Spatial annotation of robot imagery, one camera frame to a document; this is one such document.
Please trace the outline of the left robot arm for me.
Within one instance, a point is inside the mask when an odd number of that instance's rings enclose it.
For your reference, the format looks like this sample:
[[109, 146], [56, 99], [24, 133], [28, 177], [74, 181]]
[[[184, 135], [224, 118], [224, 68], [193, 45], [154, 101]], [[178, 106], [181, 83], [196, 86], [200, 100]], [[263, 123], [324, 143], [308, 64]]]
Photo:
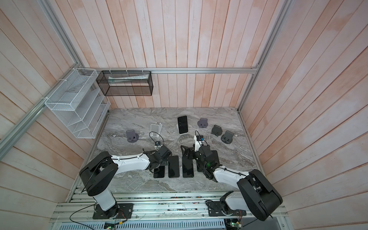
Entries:
[[143, 151], [143, 153], [130, 156], [111, 155], [103, 151], [84, 166], [79, 176], [88, 196], [96, 201], [96, 206], [107, 214], [108, 218], [117, 215], [118, 204], [108, 186], [115, 175], [134, 170], [155, 169], [168, 162], [172, 152], [161, 146], [156, 150]]

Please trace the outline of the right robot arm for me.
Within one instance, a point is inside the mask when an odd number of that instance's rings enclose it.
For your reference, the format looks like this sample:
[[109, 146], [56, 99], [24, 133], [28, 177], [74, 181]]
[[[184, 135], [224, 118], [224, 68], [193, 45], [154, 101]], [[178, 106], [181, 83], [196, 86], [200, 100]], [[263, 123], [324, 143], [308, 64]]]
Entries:
[[249, 172], [229, 169], [219, 162], [218, 154], [210, 146], [180, 146], [184, 160], [195, 160], [197, 171], [216, 183], [230, 185], [239, 192], [226, 192], [219, 202], [206, 201], [215, 214], [232, 215], [236, 211], [250, 211], [265, 221], [283, 203], [280, 193], [258, 169]]

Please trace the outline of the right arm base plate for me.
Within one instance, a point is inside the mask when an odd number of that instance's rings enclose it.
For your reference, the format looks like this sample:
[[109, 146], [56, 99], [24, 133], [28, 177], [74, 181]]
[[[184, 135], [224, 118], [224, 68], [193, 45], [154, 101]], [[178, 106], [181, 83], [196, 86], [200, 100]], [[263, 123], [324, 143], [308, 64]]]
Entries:
[[208, 207], [208, 213], [210, 217], [219, 217], [219, 216], [246, 216], [245, 210], [232, 210], [229, 208], [225, 202], [221, 201], [213, 201], [213, 200], [206, 200], [205, 204]]

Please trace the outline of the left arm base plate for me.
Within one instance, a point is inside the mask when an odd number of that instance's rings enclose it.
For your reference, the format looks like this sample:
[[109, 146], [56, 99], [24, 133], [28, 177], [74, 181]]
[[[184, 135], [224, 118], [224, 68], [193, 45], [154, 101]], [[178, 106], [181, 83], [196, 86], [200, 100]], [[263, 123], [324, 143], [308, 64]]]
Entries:
[[94, 206], [93, 219], [130, 219], [134, 204], [116, 203], [109, 210], [103, 211], [99, 204]]

